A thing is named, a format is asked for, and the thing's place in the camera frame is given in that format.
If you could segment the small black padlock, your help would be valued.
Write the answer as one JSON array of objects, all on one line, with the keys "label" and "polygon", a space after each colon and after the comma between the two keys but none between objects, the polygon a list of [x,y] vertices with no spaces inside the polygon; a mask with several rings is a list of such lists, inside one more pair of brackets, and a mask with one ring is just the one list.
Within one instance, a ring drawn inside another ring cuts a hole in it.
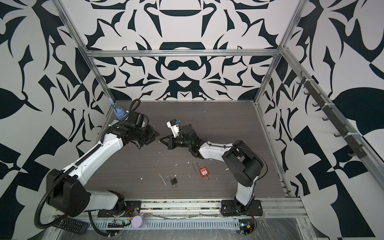
[{"label": "small black padlock", "polygon": [[178,180],[177,180],[177,178],[172,178],[170,176],[167,176],[166,180],[171,183],[173,189],[176,189],[178,187]]}]

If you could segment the red safety padlock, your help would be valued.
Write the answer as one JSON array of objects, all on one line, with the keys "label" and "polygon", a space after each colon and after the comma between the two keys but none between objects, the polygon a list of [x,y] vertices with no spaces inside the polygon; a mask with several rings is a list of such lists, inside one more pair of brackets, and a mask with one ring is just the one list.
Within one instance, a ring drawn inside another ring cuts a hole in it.
[{"label": "red safety padlock", "polygon": [[194,168],[194,170],[196,171],[196,172],[199,172],[200,173],[200,175],[202,176],[202,178],[205,178],[205,179],[209,179],[209,172],[208,172],[208,170],[207,170],[207,168],[205,168],[205,167],[202,167],[199,163],[197,163],[197,162],[193,162],[192,163],[192,167]]}]

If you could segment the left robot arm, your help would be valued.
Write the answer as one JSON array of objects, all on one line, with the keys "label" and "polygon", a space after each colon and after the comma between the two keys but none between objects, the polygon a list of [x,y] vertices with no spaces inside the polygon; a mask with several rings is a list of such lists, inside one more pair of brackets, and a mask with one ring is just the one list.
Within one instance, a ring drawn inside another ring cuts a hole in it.
[{"label": "left robot arm", "polygon": [[[47,191],[40,200],[34,224],[38,229],[46,229],[65,217],[76,217],[83,212],[96,210],[112,211],[122,215],[126,210],[125,197],[115,191],[87,191],[85,185],[91,176],[117,151],[128,144],[137,149],[151,144],[159,133],[149,124],[149,118],[137,112],[141,101],[131,102],[127,114],[107,127],[97,144],[82,157],[62,170],[52,170],[47,175]],[[41,222],[45,204],[59,210],[63,216],[50,223]]]}]

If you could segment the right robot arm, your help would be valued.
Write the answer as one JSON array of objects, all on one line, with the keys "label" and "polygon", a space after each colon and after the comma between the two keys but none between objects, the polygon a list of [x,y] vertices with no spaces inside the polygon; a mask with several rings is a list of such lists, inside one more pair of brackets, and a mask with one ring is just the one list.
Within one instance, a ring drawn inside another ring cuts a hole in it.
[{"label": "right robot arm", "polygon": [[254,189],[260,178],[263,159],[253,152],[243,141],[232,144],[215,144],[198,137],[191,125],[170,126],[172,134],[159,139],[169,150],[188,148],[189,152],[199,159],[212,159],[224,162],[238,183],[233,200],[221,201],[221,215],[262,216],[261,202],[255,199]]}]

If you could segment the blue pen holder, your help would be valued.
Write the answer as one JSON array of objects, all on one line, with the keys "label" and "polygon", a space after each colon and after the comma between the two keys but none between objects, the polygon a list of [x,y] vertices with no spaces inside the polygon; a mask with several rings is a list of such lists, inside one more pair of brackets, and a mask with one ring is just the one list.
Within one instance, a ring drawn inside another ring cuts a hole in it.
[{"label": "blue pen holder", "polygon": [[118,107],[111,98],[109,98],[109,102],[112,105],[113,112],[115,113],[118,120],[122,120],[125,117],[126,112],[123,110],[123,108]]}]

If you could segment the purple round disc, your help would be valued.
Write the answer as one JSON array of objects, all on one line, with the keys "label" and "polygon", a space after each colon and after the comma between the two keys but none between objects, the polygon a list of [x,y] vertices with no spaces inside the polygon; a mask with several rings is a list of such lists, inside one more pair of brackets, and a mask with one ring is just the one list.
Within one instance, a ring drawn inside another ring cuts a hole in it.
[{"label": "purple round disc", "polygon": [[135,229],[142,228],[145,226],[145,224],[146,224],[146,219],[141,216],[135,216],[131,220],[131,225]]}]

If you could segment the green circuit board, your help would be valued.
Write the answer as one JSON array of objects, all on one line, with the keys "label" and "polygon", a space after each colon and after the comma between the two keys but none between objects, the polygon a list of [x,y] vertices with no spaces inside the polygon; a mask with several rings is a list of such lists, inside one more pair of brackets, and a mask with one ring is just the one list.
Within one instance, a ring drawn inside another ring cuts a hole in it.
[{"label": "green circuit board", "polygon": [[108,223],[107,228],[125,228],[131,224],[130,220],[113,220],[112,222]]}]

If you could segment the black remote control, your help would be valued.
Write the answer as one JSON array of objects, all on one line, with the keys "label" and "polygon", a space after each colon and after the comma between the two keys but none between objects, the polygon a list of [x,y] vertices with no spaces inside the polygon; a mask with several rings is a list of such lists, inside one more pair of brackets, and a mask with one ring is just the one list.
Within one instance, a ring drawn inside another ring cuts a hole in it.
[{"label": "black remote control", "polygon": [[89,228],[89,223],[65,217],[60,221],[57,221],[53,227],[68,231],[73,234],[83,235],[84,232]]}]

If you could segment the right electronics board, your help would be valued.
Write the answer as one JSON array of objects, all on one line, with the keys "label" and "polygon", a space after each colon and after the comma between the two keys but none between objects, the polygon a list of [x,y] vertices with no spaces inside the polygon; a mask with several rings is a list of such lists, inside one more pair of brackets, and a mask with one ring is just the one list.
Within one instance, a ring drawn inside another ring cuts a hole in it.
[{"label": "right electronics board", "polygon": [[257,228],[257,221],[255,218],[239,220],[240,234],[249,235]]}]

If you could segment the aluminium frame corner post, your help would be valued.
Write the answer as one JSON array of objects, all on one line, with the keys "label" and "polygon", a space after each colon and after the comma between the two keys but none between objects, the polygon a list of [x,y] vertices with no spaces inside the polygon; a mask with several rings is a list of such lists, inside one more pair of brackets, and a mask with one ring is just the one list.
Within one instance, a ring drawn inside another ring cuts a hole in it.
[{"label": "aluminium frame corner post", "polygon": [[111,90],[109,89],[104,77],[101,75],[99,69],[97,68],[96,64],[94,63],[93,58],[90,58],[88,56],[88,48],[87,46],[83,43],[82,37],[79,33],[79,31],[76,29],[76,26],[71,19],[68,11],[66,10],[64,4],[62,1],[59,0],[52,0],[53,6],[56,9],[56,11],[59,14],[60,19],[66,26],[66,28],[69,31],[69,34],[71,35],[72,39],[76,43],[76,46],[78,47],[81,55],[83,56],[83,59],[87,63],[88,67],[90,68],[91,72],[95,75],[96,80],[98,83],[101,85],[104,93],[108,98],[111,98],[114,103],[116,102],[115,97],[113,96]]}]

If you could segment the wall hook rack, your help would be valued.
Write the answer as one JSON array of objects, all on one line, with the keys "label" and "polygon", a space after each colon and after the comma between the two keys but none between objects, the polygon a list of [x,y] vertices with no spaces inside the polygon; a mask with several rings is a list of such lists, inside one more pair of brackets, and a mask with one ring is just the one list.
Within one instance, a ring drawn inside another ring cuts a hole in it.
[{"label": "wall hook rack", "polygon": [[326,117],[323,118],[323,121],[330,121],[333,124],[337,130],[334,137],[343,138],[351,148],[352,153],[349,154],[349,156],[358,157],[359,159],[367,157],[368,151],[366,150],[361,134],[352,126],[317,82],[314,79],[302,77],[298,84],[305,87],[307,90],[305,94],[311,96],[315,100],[313,107],[324,112]]}]

